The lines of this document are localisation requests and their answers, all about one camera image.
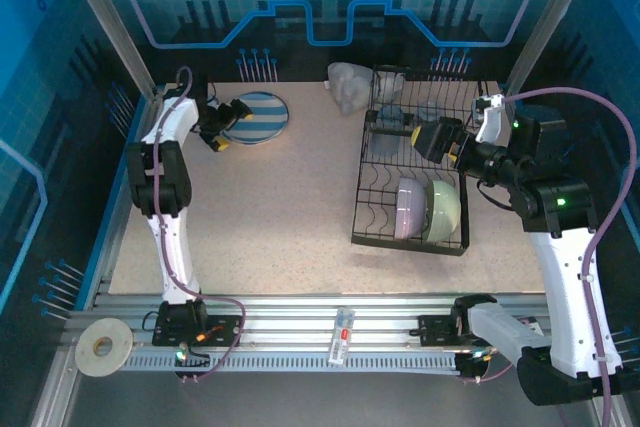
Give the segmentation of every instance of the bowl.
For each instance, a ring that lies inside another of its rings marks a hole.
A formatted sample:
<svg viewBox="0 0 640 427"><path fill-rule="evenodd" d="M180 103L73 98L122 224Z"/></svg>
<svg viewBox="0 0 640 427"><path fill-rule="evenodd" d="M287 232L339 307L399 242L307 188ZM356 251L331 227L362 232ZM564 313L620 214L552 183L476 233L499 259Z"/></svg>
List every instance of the bowl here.
<svg viewBox="0 0 640 427"><path fill-rule="evenodd" d="M422 240L435 243L448 239L458 228L462 205L454 186L442 180L427 184L427 209Z"/></svg>
<svg viewBox="0 0 640 427"><path fill-rule="evenodd" d="M396 201L395 239L408 239L420 235L424 227L427 195L415 179L401 177Z"/></svg>

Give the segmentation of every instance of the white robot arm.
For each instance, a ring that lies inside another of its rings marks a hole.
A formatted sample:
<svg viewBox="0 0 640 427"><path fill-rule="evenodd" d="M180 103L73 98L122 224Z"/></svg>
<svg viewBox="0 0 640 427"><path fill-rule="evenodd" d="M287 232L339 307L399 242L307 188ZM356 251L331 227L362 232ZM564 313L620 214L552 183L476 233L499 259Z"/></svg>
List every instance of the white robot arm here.
<svg viewBox="0 0 640 427"><path fill-rule="evenodd" d="M600 362L621 390L625 370L611 339L595 255L589 274L582 275L582 256L597 227L591 192L582 180L566 174L563 152L552 149L561 143L558 132L564 131L564 121L518 116L514 123L519 128L509 146L500 147L495 141L502 129L503 96L477 99L474 114L479 110L484 112L478 116L483 124L477 135L467 132L459 119L441 118L419 127L412 143L429 161L440 163L448 154L459 172L508 190L511 210L522 219L540 262L551 338L532 332L487 295L456 300L452 314L458 334L473 334L497 348L517 367L520 384L534 404L602 395ZM604 358L596 351L585 282L593 294Z"/></svg>
<svg viewBox="0 0 640 427"><path fill-rule="evenodd" d="M177 100L178 97L171 97L164 101L164 106L162 112L160 112L158 116L158 121L142 139L143 144L152 148L158 132L160 119L173 107ZM175 107L171 115L167 118L162 132L160 133L160 144L164 144L165 142L177 143L178 148L181 148L187 138L187 134L197 121L198 107L195 100L188 98L184 99L180 105ZM167 226L165 243L171 267L176 274L176 280L187 286L189 290L199 292L200 285L193 273L191 253L187 242L187 205L184 205L175 217L170 213L162 214L164 224ZM162 300L169 304L184 304L187 301L195 300L194 296L179 289L174 280L167 274L167 268L164 265L164 258L160 244L160 222L158 216L155 213L151 216L147 215L147 222L149 223L149 227L151 227L153 237L158 248L158 258L160 259L160 270L162 271L163 280Z"/></svg>

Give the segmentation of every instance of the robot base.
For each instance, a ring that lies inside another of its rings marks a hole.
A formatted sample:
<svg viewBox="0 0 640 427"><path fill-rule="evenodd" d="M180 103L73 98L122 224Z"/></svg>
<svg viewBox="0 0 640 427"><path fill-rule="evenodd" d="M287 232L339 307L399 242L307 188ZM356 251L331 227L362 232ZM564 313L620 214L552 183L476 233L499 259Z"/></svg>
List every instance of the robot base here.
<svg viewBox="0 0 640 427"><path fill-rule="evenodd" d="M239 315L208 315L202 300L185 304L160 305L151 343L156 347L178 347L181 343L194 345L200 334L213 331L198 347L229 347L238 332Z"/></svg>

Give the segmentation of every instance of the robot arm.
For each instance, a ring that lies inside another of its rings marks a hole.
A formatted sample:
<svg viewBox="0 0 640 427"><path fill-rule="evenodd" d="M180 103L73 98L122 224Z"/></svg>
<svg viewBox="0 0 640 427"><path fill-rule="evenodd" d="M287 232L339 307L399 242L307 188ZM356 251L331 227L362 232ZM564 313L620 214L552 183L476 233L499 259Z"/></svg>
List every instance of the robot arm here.
<svg viewBox="0 0 640 427"><path fill-rule="evenodd" d="M250 119L251 110L240 100L234 99L229 105L219 104L217 108L207 105L207 80L196 84L194 97L185 98L179 105L180 89L169 91L164 97L158 120L141 142L127 146L127 168L133 203L147 218L158 249L163 279L163 301L169 305L181 305L195 301L195 296L178 288L175 281L192 292L199 292L200 285L193 273L191 253L187 242L187 208L191 203L191 182L182 156L182 145L187 135L197 125L200 138L215 152L224 150L228 143L219 138L220 132L231 128L239 119ZM153 145L159 131L160 119L171 110L159 139L159 153L162 168L160 178L160 222L153 205ZM175 280L168 275L162 255L160 226L166 226L165 247Z"/></svg>
<svg viewBox="0 0 640 427"><path fill-rule="evenodd" d="M153 207L153 179L147 173L153 169L152 150L158 132L159 119L173 107L178 97L165 99L162 112L151 131L141 142L127 146L129 184L133 202L146 216L158 249L162 271L162 299L169 304L184 304L195 297L179 289L167 274L160 245L160 221ZM199 292L193 274L191 253L187 242L187 207L191 203L191 182L181 147L187 134L198 121L198 107L193 99L184 99L167 118L160 134L160 160L163 175L160 179L160 208L164 224L166 248L176 280L189 290Z"/></svg>
<svg viewBox="0 0 640 427"><path fill-rule="evenodd" d="M614 393L619 393L628 388L628 372L611 340L595 256L589 277L581 276L582 255L597 226L591 193L583 181L564 173L564 150L549 149L549 144L559 142L564 121L516 117L522 128L512 133L507 147L499 147L493 142L501 129L501 104L501 95L476 101L485 109L480 139L466 132L460 120L441 118L419 127L412 144L430 161L440 163L448 154L458 171L509 191L511 207L522 219L540 262L552 337L532 332L490 296L456 301L452 314L459 333L471 333L501 351L517 367L520 384L534 404L602 395L600 360L606 362ZM594 346L585 281L590 283L600 320L604 359L598 358Z"/></svg>

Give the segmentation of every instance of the metal post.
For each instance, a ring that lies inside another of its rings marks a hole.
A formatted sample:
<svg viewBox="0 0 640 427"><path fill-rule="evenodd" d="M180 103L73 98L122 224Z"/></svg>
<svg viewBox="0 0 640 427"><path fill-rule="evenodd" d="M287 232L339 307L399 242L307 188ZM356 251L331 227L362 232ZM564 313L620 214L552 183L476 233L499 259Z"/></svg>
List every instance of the metal post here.
<svg viewBox="0 0 640 427"><path fill-rule="evenodd" d="M527 40L518 60L513 66L509 79L507 80L507 95L520 92L525 80L533 70L533 66L538 61L540 54L544 50L555 31L556 27L564 17L572 0L549 0L547 2L538 23L533 28L531 37Z"/></svg>
<svg viewBox="0 0 640 427"><path fill-rule="evenodd" d="M147 100L153 99L155 83L111 0L87 0L87 2L140 89L140 93Z"/></svg>

